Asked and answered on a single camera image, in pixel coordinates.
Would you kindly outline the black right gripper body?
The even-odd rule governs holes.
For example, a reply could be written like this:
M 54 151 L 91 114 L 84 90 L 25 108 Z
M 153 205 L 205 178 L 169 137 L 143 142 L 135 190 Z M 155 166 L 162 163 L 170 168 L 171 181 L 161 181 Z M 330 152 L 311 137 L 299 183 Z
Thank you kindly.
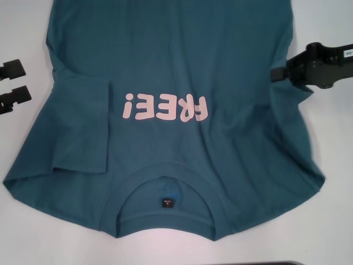
M 305 86 L 332 88 L 335 82 L 352 77 L 352 45 L 326 47 L 311 43 L 306 47 Z

